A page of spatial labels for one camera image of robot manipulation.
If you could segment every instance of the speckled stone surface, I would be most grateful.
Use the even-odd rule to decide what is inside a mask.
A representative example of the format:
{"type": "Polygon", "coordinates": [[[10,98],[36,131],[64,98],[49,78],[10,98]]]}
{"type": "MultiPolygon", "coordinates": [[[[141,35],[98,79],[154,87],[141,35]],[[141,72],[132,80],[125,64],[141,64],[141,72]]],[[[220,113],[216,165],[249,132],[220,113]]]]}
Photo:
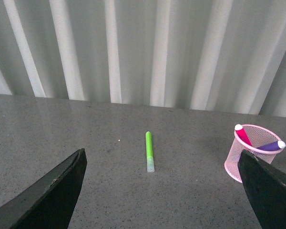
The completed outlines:
{"type": "MultiPolygon", "coordinates": [[[[242,184],[224,169],[237,123],[286,142],[286,118],[0,95],[0,206],[83,147],[71,229],[260,229],[242,184]]],[[[272,164],[286,172],[286,149],[272,164]]]]}

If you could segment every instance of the pink marker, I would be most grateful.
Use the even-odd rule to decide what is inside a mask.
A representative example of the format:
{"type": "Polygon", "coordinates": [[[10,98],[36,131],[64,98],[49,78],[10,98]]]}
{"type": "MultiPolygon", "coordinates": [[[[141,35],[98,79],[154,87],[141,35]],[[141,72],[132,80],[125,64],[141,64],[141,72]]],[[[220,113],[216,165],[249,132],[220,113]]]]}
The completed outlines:
{"type": "Polygon", "coordinates": [[[237,135],[239,136],[239,138],[240,138],[243,142],[245,142],[246,144],[252,146],[252,144],[251,144],[251,142],[250,142],[250,140],[249,140],[249,138],[248,138],[248,136],[247,136],[245,130],[243,129],[243,126],[242,126],[242,125],[237,124],[237,125],[235,126],[235,131],[236,131],[237,135]]]}

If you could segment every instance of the marker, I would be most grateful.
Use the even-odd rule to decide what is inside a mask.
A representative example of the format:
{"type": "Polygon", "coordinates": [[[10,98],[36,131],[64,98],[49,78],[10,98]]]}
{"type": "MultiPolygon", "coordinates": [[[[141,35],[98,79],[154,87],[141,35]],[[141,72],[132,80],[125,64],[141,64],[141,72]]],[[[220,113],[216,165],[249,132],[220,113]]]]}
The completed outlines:
{"type": "Polygon", "coordinates": [[[146,160],[147,160],[147,172],[154,172],[153,165],[153,141],[151,132],[147,131],[145,134],[146,138],[146,160]]]}
{"type": "Polygon", "coordinates": [[[264,146],[260,146],[257,149],[261,149],[261,150],[265,150],[265,151],[277,151],[279,149],[284,149],[285,147],[286,147],[285,142],[276,141],[276,142],[272,142],[272,143],[269,143],[269,144],[264,145],[264,146]]]}
{"type": "Polygon", "coordinates": [[[237,125],[235,126],[235,131],[236,131],[237,135],[239,136],[239,138],[240,138],[243,142],[245,142],[245,143],[247,143],[248,145],[252,146],[252,144],[251,144],[251,142],[250,142],[250,140],[249,140],[249,138],[248,138],[248,136],[247,136],[245,130],[243,129],[243,126],[242,126],[242,125],[237,124],[237,125]]]}

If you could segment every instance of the table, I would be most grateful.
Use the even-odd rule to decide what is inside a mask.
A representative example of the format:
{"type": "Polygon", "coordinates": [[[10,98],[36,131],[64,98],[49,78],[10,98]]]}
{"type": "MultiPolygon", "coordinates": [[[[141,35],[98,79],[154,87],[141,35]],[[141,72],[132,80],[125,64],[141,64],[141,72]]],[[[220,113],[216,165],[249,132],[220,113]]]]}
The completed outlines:
{"type": "MultiPolygon", "coordinates": [[[[259,229],[242,184],[224,169],[237,123],[286,142],[281,117],[0,95],[0,206],[83,147],[71,229],[259,229]]],[[[272,165],[286,173],[286,149],[272,165]]]]}

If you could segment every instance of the green marker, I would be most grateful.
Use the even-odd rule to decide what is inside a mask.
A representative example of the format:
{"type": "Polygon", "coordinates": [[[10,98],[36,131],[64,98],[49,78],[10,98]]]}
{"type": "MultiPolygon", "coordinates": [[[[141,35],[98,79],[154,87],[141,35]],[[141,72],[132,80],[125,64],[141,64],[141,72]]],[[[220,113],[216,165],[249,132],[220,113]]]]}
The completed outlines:
{"type": "Polygon", "coordinates": [[[154,172],[153,165],[153,141],[151,132],[147,131],[145,134],[146,137],[146,159],[147,159],[147,172],[154,172]]]}

